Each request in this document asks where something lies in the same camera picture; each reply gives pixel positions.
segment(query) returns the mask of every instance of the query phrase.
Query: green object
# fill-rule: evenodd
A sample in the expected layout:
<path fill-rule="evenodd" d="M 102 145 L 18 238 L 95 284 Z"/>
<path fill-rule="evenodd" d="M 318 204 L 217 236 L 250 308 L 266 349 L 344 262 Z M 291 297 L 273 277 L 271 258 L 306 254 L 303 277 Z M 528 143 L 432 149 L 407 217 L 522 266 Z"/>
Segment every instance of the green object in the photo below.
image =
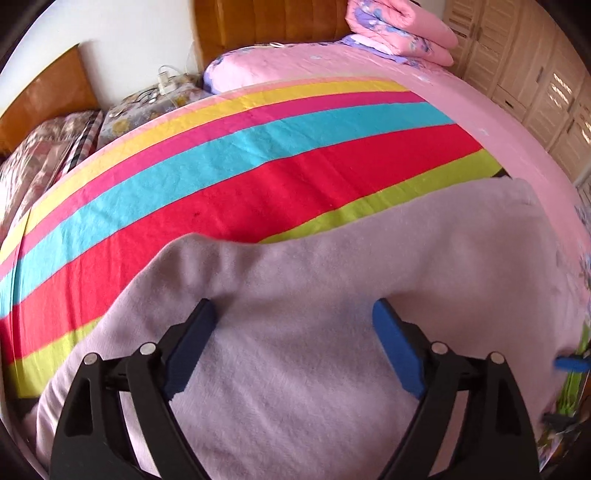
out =
<path fill-rule="evenodd" d="M 579 348 L 577 348 L 576 353 L 578 355 L 581 355 L 587 349 L 590 339 L 591 328 L 589 327 L 589 321 L 587 320 L 583 326 L 583 334 L 581 336 Z M 558 402 L 556 403 L 556 410 L 558 413 L 570 417 L 574 416 L 579 408 L 586 378 L 586 374 L 571 373 L 568 375 L 560 397 L 558 398 Z"/>

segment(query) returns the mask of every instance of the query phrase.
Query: blue gripper pad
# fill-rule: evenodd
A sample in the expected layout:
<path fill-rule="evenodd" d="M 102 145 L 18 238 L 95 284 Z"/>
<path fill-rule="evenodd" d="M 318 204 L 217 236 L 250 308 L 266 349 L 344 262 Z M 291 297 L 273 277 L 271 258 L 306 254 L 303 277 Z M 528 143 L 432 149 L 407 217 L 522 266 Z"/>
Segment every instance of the blue gripper pad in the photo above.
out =
<path fill-rule="evenodd" d="M 424 373 L 425 348 L 430 347 L 421 329 L 403 322 L 386 299 L 374 304 L 374 329 L 394 367 L 402 387 L 419 400 L 427 391 Z"/>
<path fill-rule="evenodd" d="M 190 326 L 166 363 L 167 380 L 162 391 L 168 401 L 187 387 L 207 341 L 217 325 L 213 302 L 208 301 L 202 309 L 199 308 L 200 305 L 187 320 Z"/>

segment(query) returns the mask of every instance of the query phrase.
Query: louvered cabinet door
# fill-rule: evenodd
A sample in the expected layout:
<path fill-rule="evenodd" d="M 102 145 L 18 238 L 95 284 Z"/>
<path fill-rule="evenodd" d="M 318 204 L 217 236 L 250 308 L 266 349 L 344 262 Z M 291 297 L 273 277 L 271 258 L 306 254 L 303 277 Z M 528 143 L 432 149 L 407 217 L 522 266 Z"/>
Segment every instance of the louvered cabinet door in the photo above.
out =
<path fill-rule="evenodd" d="M 587 70 L 566 35 L 559 30 L 548 69 L 523 124 L 549 150 L 569 121 Z"/>
<path fill-rule="evenodd" d="M 558 25 L 535 0 L 523 3 L 515 41 L 499 86 L 527 109 L 548 68 Z"/>
<path fill-rule="evenodd" d="M 550 149 L 570 181 L 588 170 L 591 163 L 591 77 L 586 75 L 572 116 Z"/>
<path fill-rule="evenodd" d="M 443 21 L 458 39 L 457 47 L 451 50 L 454 64 L 449 68 L 456 76 L 461 77 L 466 70 L 483 3 L 484 0 L 447 0 Z"/>
<path fill-rule="evenodd" d="M 509 55 L 521 0 L 486 0 L 462 78 L 491 97 Z"/>

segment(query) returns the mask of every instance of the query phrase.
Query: yellow stripe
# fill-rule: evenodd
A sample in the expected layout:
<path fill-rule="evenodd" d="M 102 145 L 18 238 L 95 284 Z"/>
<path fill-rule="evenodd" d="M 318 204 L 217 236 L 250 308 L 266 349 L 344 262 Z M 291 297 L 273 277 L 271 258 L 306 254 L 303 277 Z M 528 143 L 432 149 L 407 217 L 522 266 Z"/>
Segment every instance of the yellow stripe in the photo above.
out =
<path fill-rule="evenodd" d="M 59 340 L 10 365 L 7 374 L 12 384 L 17 387 L 18 398 L 33 398 L 41 395 L 74 346 L 92 331 L 100 318 L 65 334 Z"/>
<path fill-rule="evenodd" d="M 130 156 L 145 150 L 167 138 L 178 135 L 191 128 L 212 122 L 225 116 L 234 115 L 252 108 L 288 100 L 308 98 L 314 96 L 331 95 L 335 93 L 352 92 L 406 92 L 408 89 L 396 82 L 389 80 L 351 80 L 338 82 L 309 83 L 295 85 L 274 90 L 250 93 L 238 98 L 224 100 L 214 105 L 199 108 L 184 115 L 173 118 L 167 122 L 156 125 L 145 132 L 130 138 L 120 145 L 106 150 L 97 156 L 74 175 L 67 177 L 63 182 L 50 190 L 31 210 L 26 223 L 25 234 L 29 233 L 39 222 L 46 217 L 59 204 L 82 188 L 88 182 L 104 173 L 109 168 L 117 165 Z M 14 250 L 22 238 L 22 227 L 8 235 L 0 248 L 0 262 L 3 262 Z"/>
<path fill-rule="evenodd" d="M 265 238 L 261 243 L 271 244 L 326 232 L 327 230 L 415 199 L 426 193 L 434 192 L 464 181 L 492 177 L 500 169 L 501 166 L 494 157 L 482 149 L 380 190 L 367 197 L 355 200 L 337 210 L 323 213 L 287 232 Z"/>

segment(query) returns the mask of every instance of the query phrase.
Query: metal pin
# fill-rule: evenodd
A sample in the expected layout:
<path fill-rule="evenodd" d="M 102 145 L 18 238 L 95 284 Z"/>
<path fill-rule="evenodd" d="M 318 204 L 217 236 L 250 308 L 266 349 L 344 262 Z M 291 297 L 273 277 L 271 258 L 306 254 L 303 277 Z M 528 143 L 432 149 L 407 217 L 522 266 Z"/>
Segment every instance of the metal pin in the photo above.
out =
<path fill-rule="evenodd" d="M 156 351 L 156 344 L 148 342 L 139 347 L 139 352 L 142 355 L 152 355 Z"/>
<path fill-rule="evenodd" d="M 84 357 L 84 364 L 85 365 L 92 365 L 96 363 L 99 359 L 99 356 L 96 353 L 89 353 Z"/>
<path fill-rule="evenodd" d="M 449 351 L 449 347 L 443 342 L 434 342 L 431 345 L 431 350 L 437 355 L 445 355 Z"/>
<path fill-rule="evenodd" d="M 492 352 L 491 360 L 493 361 L 493 363 L 496 363 L 497 365 L 502 365 L 505 363 L 505 357 L 501 355 L 499 352 Z"/>

